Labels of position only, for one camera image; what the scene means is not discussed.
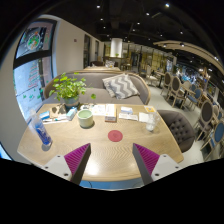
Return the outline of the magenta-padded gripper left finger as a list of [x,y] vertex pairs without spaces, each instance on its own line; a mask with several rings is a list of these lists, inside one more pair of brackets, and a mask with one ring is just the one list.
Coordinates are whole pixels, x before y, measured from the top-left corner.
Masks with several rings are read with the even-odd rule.
[[56,155],[42,169],[79,185],[91,155],[91,144],[87,143],[66,155]]

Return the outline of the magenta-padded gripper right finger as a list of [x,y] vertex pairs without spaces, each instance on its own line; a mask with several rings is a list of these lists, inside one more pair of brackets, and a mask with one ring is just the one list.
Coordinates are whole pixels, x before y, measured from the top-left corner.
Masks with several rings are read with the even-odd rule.
[[132,153],[145,185],[181,170],[169,155],[158,155],[136,143],[133,144]]

